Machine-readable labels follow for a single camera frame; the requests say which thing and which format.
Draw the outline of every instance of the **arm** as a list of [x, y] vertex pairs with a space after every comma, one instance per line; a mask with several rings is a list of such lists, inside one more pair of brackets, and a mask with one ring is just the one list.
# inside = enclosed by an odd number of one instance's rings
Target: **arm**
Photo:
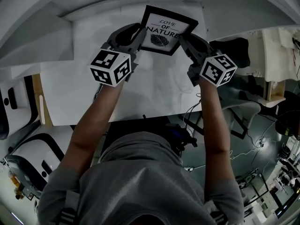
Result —
[[66, 191], [78, 191], [81, 175], [89, 169], [95, 148], [116, 106], [123, 83], [103, 86], [96, 100], [77, 124], [59, 167], [53, 171], [38, 205], [41, 225], [54, 221], [63, 209]]
[[59, 167], [71, 168], [82, 175], [89, 169], [96, 146], [105, 132], [123, 88], [104, 85], [93, 104], [77, 124]]
[[206, 151], [205, 191], [222, 180], [234, 180], [230, 164], [230, 134], [223, 116], [217, 88], [200, 78]]
[[244, 205], [230, 163], [230, 134], [217, 88], [200, 78], [206, 152], [205, 199], [223, 211], [229, 224], [242, 223]]

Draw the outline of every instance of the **person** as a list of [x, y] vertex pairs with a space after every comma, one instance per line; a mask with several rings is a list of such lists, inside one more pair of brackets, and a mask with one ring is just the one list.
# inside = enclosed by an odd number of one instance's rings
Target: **person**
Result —
[[[114, 111], [123, 82], [103, 86], [72, 134], [38, 206], [41, 225], [58, 224], [68, 191], [79, 194], [84, 225], [239, 224], [244, 206], [230, 163], [230, 134], [215, 86], [200, 78], [206, 152], [205, 188], [191, 177], [163, 137], [147, 131], [114, 141], [97, 165], [95, 148]], [[213, 218], [221, 212], [222, 219]]]

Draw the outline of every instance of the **black picture frame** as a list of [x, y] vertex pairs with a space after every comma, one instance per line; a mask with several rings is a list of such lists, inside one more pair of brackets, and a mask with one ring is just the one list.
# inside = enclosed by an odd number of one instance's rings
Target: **black picture frame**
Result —
[[[165, 17], [172, 18], [174, 20], [189, 24], [189, 26], [188, 26], [187, 30], [184, 32], [184, 34], [190, 34], [195, 29], [195, 27], [197, 27], [197, 25], [198, 25], [198, 21], [195, 19], [192, 19], [190, 17], [186, 17], [184, 15], [181, 15], [181, 14], [178, 14], [175, 12], [171, 12], [171, 11], [168, 11], [168, 10], [165, 10], [162, 8], [146, 5], [145, 13], [144, 13], [144, 16], [143, 16], [142, 22], [141, 22], [142, 27], [146, 27], [150, 14], [157, 14], [157, 15], [165, 16]], [[145, 50], [145, 51], [161, 53], [161, 54], [172, 56], [176, 52], [176, 50], [179, 48], [179, 46], [180, 46], [180, 43], [178, 41], [175, 44], [175, 46], [171, 49], [171, 51], [169, 51], [169, 52], [162, 51], [159, 49], [154, 49], [154, 48], [143, 47], [143, 46], [141, 47], [141, 49]]]

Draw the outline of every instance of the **leaf illustration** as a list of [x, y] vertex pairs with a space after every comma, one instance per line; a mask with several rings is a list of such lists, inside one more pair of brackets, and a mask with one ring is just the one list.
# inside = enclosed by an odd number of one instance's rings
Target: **leaf illustration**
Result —
[[151, 34], [150, 40], [151, 43], [159, 47], [165, 47], [169, 43], [166, 37], [157, 34]]

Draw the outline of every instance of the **gray sleeve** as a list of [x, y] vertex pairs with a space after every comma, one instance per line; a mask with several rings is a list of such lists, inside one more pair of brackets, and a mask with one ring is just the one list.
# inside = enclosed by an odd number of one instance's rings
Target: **gray sleeve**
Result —
[[241, 224], [244, 220], [244, 203], [238, 183], [224, 180], [213, 187], [205, 196], [228, 218], [229, 224]]
[[64, 167], [59, 167], [50, 174], [37, 209], [41, 225], [49, 225], [60, 214], [65, 205], [66, 192], [79, 190], [79, 178], [76, 171]]

